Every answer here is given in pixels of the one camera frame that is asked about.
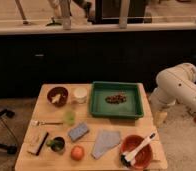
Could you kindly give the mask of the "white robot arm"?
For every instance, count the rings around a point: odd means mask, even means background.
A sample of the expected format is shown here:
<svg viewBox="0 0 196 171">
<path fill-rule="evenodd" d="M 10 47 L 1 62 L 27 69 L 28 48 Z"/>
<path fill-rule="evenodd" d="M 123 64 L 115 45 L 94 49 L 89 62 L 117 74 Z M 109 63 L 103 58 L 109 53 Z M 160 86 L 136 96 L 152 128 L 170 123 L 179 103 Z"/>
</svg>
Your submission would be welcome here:
<svg viewBox="0 0 196 171">
<path fill-rule="evenodd" d="M 182 102 L 196 112 L 196 66 L 182 63 L 160 71 L 156 76 L 157 87 L 149 96 L 149 102 L 156 126 L 161 125 L 167 113 L 164 109 Z"/>
</svg>

